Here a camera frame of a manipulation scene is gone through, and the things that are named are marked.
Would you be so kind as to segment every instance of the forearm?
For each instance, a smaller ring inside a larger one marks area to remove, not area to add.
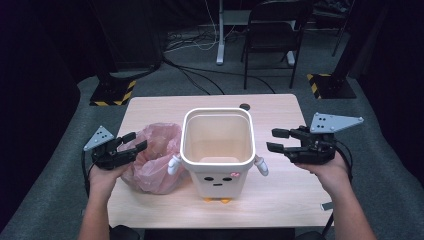
[[[336,239],[376,239],[350,186],[332,200]]]
[[[94,194],[90,196],[78,239],[109,239],[107,200]]]

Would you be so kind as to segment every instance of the cartoon face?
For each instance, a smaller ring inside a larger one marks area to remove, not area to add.
[[[202,197],[236,197],[244,185],[246,173],[196,173],[193,178]]]

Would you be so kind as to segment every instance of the human hand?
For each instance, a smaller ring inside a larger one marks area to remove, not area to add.
[[[318,177],[322,187],[333,198],[350,187],[348,168],[340,153],[336,152],[333,160],[323,165],[295,164],[299,168],[310,171]]]
[[[90,172],[90,196],[89,198],[96,197],[99,200],[107,202],[115,187],[116,179],[120,177],[129,164],[117,167],[112,170],[103,170],[93,166]]]

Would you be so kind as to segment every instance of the wooden table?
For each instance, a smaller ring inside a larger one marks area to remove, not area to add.
[[[121,179],[108,204],[111,226],[132,228],[269,228],[324,226],[331,211],[320,204],[330,201],[316,176],[290,163],[284,155],[271,153],[266,142],[299,146],[297,139],[272,137],[273,128],[291,129],[305,125],[297,99],[291,94],[176,96],[133,98],[118,136],[142,130],[157,122],[178,123],[198,107],[238,107],[250,105],[256,152],[265,158],[269,175],[262,176],[253,166],[243,191],[227,204],[205,202],[190,178],[168,195],[133,191]]]

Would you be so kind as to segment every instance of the triangular metal plate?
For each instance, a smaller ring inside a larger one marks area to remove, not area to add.
[[[315,113],[310,126],[311,133],[334,133],[364,122],[362,117],[345,117]]]
[[[91,137],[90,141],[84,146],[84,151],[91,150],[97,146],[100,146],[101,144],[108,142],[115,137],[112,133],[110,133],[106,128],[103,126],[100,126],[99,129],[94,133],[94,135]]]

